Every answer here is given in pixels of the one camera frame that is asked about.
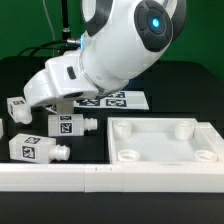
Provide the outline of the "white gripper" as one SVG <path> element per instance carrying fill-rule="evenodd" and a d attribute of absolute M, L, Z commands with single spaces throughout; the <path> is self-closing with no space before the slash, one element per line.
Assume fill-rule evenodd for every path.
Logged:
<path fill-rule="evenodd" d="M 79 53 L 46 61 L 25 85 L 24 96 L 31 107 L 95 98 L 98 89 L 83 75 Z"/>

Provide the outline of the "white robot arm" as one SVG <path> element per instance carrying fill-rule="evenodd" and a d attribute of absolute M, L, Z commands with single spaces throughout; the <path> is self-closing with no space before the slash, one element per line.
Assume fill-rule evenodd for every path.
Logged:
<path fill-rule="evenodd" d="M 81 0 L 81 9 L 81 47 L 47 60 L 28 81 L 29 106 L 118 92 L 164 54 L 186 18 L 186 0 Z"/>

